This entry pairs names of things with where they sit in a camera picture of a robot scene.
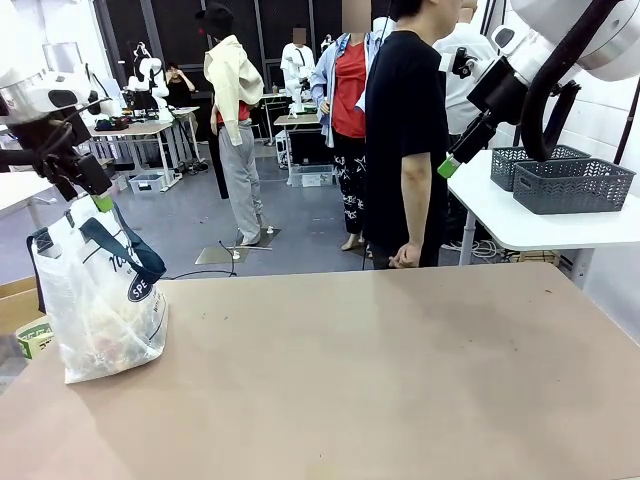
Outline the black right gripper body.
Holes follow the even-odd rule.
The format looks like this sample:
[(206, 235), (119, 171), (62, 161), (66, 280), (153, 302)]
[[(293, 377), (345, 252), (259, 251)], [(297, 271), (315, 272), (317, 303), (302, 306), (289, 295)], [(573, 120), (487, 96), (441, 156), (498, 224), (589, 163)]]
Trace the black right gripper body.
[(499, 57), (476, 83), (467, 99), (498, 125), (518, 125), (526, 97), (526, 84), (505, 56)]

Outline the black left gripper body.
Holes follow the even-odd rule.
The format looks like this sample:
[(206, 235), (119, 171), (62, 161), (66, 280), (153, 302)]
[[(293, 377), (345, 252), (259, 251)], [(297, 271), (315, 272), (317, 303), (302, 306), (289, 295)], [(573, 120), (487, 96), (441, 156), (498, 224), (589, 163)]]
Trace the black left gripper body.
[(111, 179), (93, 154), (48, 155), (44, 160), (45, 177), (57, 188), (66, 201), (78, 196), (75, 187), (89, 195), (102, 195), (111, 187)]

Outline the person's right hand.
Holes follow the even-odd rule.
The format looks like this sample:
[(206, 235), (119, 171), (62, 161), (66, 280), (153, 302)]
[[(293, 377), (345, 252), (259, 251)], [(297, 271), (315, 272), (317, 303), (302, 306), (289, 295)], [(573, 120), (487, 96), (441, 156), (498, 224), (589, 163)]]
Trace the person's right hand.
[(389, 266), (395, 269), (418, 268), (422, 247), (408, 242), (399, 248), (398, 252), (389, 258)]

